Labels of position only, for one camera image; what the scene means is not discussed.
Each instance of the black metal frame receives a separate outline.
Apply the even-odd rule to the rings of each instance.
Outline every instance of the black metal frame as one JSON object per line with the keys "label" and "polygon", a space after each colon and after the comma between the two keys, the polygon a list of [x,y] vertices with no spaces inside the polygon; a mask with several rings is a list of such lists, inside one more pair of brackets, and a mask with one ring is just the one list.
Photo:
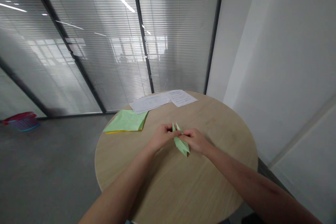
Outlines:
{"label": "black metal frame", "polygon": [[208,83],[209,83],[209,76],[210,76],[210,68],[211,68],[211,61],[212,61],[212,55],[215,47],[215,40],[216,40],[216,33],[217,33],[217,26],[218,26],[218,19],[219,19],[219,12],[221,9],[221,3],[222,0],[217,0],[217,7],[216,7],[216,14],[215,14],[215,23],[213,25],[213,34],[211,39],[211,47],[210,47],[210,55],[209,55],[209,61],[208,61],[208,71],[206,73],[206,81],[205,81],[205,88],[204,88],[204,94],[207,93],[208,90]]}
{"label": "black metal frame", "polygon": [[150,83],[150,86],[151,86],[150,89],[151,89],[152,93],[154,93],[154,86],[153,86],[151,66],[149,64],[148,54],[147,54],[145,30],[142,27],[143,23],[142,23],[142,14],[141,14],[141,8],[140,8],[140,0],[135,0],[135,4],[136,4],[136,9],[138,11],[139,25],[140,25],[141,37],[142,37],[142,43],[143,43],[143,50],[145,51],[145,57],[146,57],[146,65],[147,65],[149,83]]}
{"label": "black metal frame", "polygon": [[99,105],[102,113],[105,114],[106,109],[105,109],[101,99],[99,98],[94,86],[92,85],[87,73],[85,72],[85,69],[84,69],[79,57],[77,55],[74,55],[74,52],[71,50],[67,40],[65,39],[66,37],[68,37],[67,32],[65,31],[64,27],[60,23],[56,22],[56,20],[59,21],[60,19],[58,18],[57,14],[56,14],[56,11],[54,10],[50,0],[41,0],[41,2],[43,3],[46,11],[48,12],[52,22],[54,23],[57,31],[59,32],[59,35],[61,36],[64,44],[66,45],[68,51],[70,52],[72,58],[75,60],[75,63],[77,65],[80,73],[82,74],[82,76],[83,76],[86,84],[88,85],[90,91],[92,92],[92,95],[95,98],[97,104]]}
{"label": "black metal frame", "polygon": [[8,77],[28,96],[29,99],[48,117],[52,116],[43,103],[30,91],[23,81],[7,66],[0,58],[0,68],[8,75]]}

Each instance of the round wooden table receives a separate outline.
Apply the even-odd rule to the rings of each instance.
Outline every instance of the round wooden table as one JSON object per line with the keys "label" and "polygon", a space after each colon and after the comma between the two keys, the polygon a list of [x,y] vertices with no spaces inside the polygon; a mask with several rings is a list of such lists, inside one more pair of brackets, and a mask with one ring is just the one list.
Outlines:
{"label": "round wooden table", "polygon": [[[211,97],[188,93],[198,101],[182,107],[168,103],[149,111],[142,131],[102,132],[95,156],[102,191],[130,164],[155,129],[170,122],[177,122],[182,130],[198,129],[215,146],[257,170],[256,145],[243,120]],[[242,202],[237,191],[206,157],[192,149],[185,157],[172,140],[154,157],[130,219],[138,224],[215,224],[229,217]]]}

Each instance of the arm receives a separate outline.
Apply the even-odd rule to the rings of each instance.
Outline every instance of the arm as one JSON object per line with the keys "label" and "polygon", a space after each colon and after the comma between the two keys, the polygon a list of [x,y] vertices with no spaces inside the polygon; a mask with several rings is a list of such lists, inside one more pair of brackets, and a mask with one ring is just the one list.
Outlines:
{"label": "arm", "polygon": [[266,223],[320,223],[275,183],[211,145],[197,130],[179,138],[206,156]]}
{"label": "arm", "polygon": [[172,124],[160,125],[146,147],[123,173],[100,195],[80,220],[80,224],[124,224],[155,154],[168,141],[181,134],[169,132]]}

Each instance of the white paper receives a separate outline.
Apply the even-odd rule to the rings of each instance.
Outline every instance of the white paper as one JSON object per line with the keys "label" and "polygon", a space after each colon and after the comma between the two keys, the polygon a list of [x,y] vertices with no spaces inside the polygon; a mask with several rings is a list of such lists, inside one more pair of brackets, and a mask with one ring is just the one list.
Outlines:
{"label": "white paper", "polygon": [[177,107],[187,105],[198,101],[195,97],[184,92],[183,90],[172,90],[167,93],[164,93],[168,99],[170,99]]}
{"label": "white paper", "polygon": [[129,105],[134,110],[136,114],[141,114],[143,112],[156,109],[166,103],[171,102],[170,99],[164,94],[155,94],[152,96],[146,96],[139,98]]}

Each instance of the gray concrete floor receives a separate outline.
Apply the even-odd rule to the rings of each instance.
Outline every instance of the gray concrete floor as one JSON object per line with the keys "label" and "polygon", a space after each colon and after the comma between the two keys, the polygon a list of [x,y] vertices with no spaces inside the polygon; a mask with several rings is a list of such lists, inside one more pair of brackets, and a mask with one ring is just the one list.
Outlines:
{"label": "gray concrete floor", "polygon": [[[41,121],[18,132],[0,126],[0,223],[77,223],[100,195],[95,149],[113,115]],[[230,217],[238,224],[253,211]]]}

